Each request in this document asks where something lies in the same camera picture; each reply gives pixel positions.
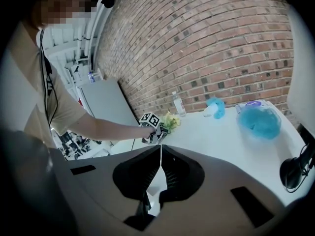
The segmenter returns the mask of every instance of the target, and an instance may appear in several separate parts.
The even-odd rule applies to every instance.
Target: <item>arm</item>
[[[85,113],[69,129],[79,135],[93,140],[126,140],[148,138],[154,133],[153,127],[135,127],[96,119]]]

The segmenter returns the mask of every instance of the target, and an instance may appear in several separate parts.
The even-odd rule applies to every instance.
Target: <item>white tabletop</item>
[[[161,144],[189,149],[204,155],[228,161],[257,179],[273,191],[286,206],[307,194],[314,179],[310,171],[301,187],[290,194],[284,189],[279,168],[287,158],[299,156],[304,142],[289,120],[272,105],[281,117],[279,137],[269,143],[252,143],[244,136],[237,124],[234,107],[225,109],[221,119],[204,117],[202,112],[187,114],[181,125],[162,140]],[[133,140],[120,141],[111,149],[111,154],[130,151]],[[136,139],[133,149],[146,147]]]

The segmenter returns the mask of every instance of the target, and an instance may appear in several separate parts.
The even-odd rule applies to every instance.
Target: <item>black slot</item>
[[[231,192],[255,228],[265,224],[274,217],[246,187],[235,188]]]
[[[93,171],[95,169],[96,168],[93,165],[87,165],[87,166],[71,169],[71,172],[74,175],[78,175],[78,174],[82,174],[85,172]]]

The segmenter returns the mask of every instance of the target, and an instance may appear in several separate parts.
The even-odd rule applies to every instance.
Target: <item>person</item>
[[[67,92],[56,69],[42,62],[45,57],[36,44],[40,28],[63,24],[75,13],[91,11],[92,4],[91,0],[37,0],[18,24],[1,61],[1,128],[22,130],[49,148],[55,148],[50,126],[59,135],[71,130],[93,140],[148,138],[154,133],[152,127],[92,117]]]

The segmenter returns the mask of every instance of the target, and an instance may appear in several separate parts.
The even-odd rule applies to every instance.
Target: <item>plastic bottle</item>
[[[183,105],[181,97],[177,94],[176,91],[173,92],[173,101],[174,105],[176,107],[176,110],[179,114],[180,117],[185,117],[186,116],[186,110]]]
[[[95,82],[95,78],[94,78],[94,75],[92,74],[92,72],[89,72],[89,80],[91,83]]]

